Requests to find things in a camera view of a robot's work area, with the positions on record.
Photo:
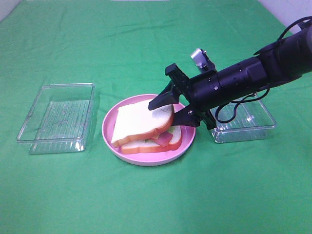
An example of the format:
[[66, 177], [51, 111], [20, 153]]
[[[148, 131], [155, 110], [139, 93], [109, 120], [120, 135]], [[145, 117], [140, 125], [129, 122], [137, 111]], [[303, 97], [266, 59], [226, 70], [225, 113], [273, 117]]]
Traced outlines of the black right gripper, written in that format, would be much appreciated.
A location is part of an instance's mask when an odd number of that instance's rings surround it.
[[212, 108], [218, 105], [218, 95], [221, 86], [217, 80], [216, 72], [201, 73], [189, 78], [179, 67], [173, 63], [165, 69], [171, 81], [164, 90], [149, 102], [148, 109], [155, 110], [159, 107], [177, 104], [183, 95], [188, 105], [174, 114], [173, 126], [198, 127], [203, 121], [207, 129], [216, 127]]

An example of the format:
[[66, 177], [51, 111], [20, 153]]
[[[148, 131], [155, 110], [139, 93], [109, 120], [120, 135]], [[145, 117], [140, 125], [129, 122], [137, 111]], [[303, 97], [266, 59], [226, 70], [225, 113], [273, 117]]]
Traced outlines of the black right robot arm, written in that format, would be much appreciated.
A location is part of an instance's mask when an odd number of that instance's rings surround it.
[[189, 78], [176, 64], [165, 70], [170, 82], [148, 105], [149, 110], [177, 104], [183, 95], [188, 106], [174, 115], [173, 125], [208, 129], [218, 123], [218, 113], [226, 105], [256, 101], [255, 94], [267, 94], [271, 88], [292, 82], [312, 70], [312, 19], [295, 21], [300, 31], [278, 39], [255, 52], [253, 57], [218, 71], [206, 52], [196, 49], [191, 57], [199, 75]]

